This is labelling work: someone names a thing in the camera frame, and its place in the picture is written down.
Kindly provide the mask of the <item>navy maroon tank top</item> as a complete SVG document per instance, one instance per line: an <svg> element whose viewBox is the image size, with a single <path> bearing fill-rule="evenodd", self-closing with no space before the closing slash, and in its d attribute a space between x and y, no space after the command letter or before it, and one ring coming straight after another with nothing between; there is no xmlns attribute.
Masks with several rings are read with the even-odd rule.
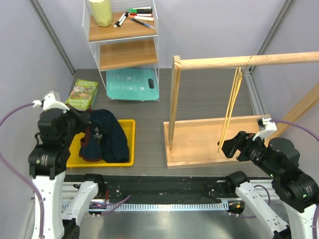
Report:
<svg viewBox="0 0 319 239"><path fill-rule="evenodd" d="M128 140L116 117L109 110L89 110L91 124L80 140L79 156L87 162L127 163Z"/></svg>

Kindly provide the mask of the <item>yellow clothes hanger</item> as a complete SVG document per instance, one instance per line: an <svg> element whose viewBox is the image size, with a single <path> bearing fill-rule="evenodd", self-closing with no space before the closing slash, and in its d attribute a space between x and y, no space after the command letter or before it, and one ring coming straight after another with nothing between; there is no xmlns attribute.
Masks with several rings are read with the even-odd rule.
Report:
<svg viewBox="0 0 319 239"><path fill-rule="evenodd" d="M241 83L242 83L242 79L243 79L243 75L244 73L246 73L248 66L251 62L252 59L252 55L250 56L246 67L244 69L244 71L242 71L242 67L237 67L235 69L235 74L234 74L234 78L233 78L233 83L232 83L232 88L231 88L231 92L230 92L230 97L229 97L229 102L228 102L228 106L227 106L227 110L226 110L226 115L224 118L224 123L223 123L223 127L222 127L222 132L221 132L221 136L220 136L220 141L219 141L219 145L218 145L218 150L217 152L219 153L222 149L222 146L225 142L225 138L227 135L227 131L229 128L229 124L230 124L230 120L232 117L232 113L233 113L233 109L235 106L235 102L241 87Z"/></svg>

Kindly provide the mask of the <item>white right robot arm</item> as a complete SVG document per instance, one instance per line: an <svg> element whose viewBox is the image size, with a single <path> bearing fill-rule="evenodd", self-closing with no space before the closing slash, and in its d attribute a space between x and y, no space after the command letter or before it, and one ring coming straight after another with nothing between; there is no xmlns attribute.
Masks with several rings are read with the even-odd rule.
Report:
<svg viewBox="0 0 319 239"><path fill-rule="evenodd" d="M317 239L319 237L319 186L299 168L300 153L285 138L268 145L254 134L240 131L223 143L227 158L239 151L238 161L252 161L272 179L272 188L282 201L289 221L282 220L256 192L243 171L226 176L225 191L238 196L254 213L271 239Z"/></svg>

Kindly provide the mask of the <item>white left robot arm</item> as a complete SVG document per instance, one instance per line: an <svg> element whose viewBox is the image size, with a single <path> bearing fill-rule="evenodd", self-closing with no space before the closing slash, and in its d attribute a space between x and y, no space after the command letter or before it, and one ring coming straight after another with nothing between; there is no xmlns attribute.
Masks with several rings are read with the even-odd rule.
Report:
<svg viewBox="0 0 319 239"><path fill-rule="evenodd" d="M62 186L69 147L73 138L90 124L90 114L75 109L49 109L39 118L37 143L28 157L29 173L35 186L34 239L77 239L80 223L90 202L106 193L103 176L86 174L68 205L62 209Z"/></svg>

